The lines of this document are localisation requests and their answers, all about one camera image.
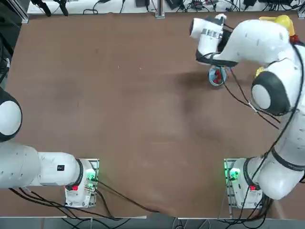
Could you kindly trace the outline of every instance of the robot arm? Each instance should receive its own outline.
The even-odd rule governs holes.
[[[21,123],[19,103],[0,88],[0,188],[65,186],[67,205],[95,206],[98,160],[75,159],[62,152],[37,152],[10,141]]]
[[[190,36],[198,39],[196,60],[200,64],[233,67],[242,60],[258,62],[264,70],[254,79],[251,102],[273,115],[283,116],[285,126],[291,110],[296,106],[301,83],[301,63],[292,44],[287,28],[272,21],[247,20],[233,32],[223,29],[226,17],[219,14],[213,18],[192,22]],[[305,47],[295,46],[305,58]],[[305,170],[305,98],[301,95],[298,112],[283,136],[269,153],[263,166],[252,177],[261,157],[240,158],[234,168],[240,171],[233,183],[237,206],[254,208],[262,192],[272,199],[281,199],[296,186]]]
[[[279,53],[289,49],[286,28],[271,21],[247,20],[238,24],[220,52],[225,18],[219,14],[215,18],[193,19],[190,36],[199,39],[196,51],[199,63],[227,67],[234,67],[242,60],[272,63],[279,60]]]

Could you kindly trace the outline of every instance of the red button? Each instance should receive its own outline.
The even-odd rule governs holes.
[[[250,191],[254,191],[255,190],[255,186],[254,185],[250,185]]]

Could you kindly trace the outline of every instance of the brown table surface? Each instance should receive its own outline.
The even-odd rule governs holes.
[[[300,38],[304,21],[291,14]],[[139,203],[179,217],[216,218],[224,158],[258,156],[277,136],[259,116],[207,79],[189,38],[193,17],[214,13],[37,17],[23,25],[7,91],[21,104],[15,141],[38,151],[100,159],[100,178]],[[274,12],[228,13],[227,24]],[[258,64],[235,68],[249,91]],[[238,94],[232,77],[228,86]],[[33,188],[64,200],[62,187]],[[276,203],[272,218],[305,219],[305,185]],[[148,212],[104,191],[116,216]],[[1,190],[0,216],[62,216]],[[100,201],[92,211],[105,214]],[[225,198],[221,217],[229,217]]]

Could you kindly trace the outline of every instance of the green led light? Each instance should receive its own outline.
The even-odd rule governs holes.
[[[90,172],[87,172],[87,179],[88,180],[92,180],[95,178],[95,171],[90,171]]]
[[[230,180],[237,180],[239,173],[240,173],[240,169],[232,168],[230,170]]]

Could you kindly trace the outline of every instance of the yellow object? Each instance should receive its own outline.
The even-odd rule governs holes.
[[[256,70],[256,74],[255,74],[255,77],[257,77],[259,75],[259,73],[261,73],[262,71],[264,70],[263,67],[260,67],[259,69]]]
[[[273,21],[284,26],[289,31],[289,36],[295,35],[294,24],[287,15],[281,15],[278,17],[260,17],[259,20]]]

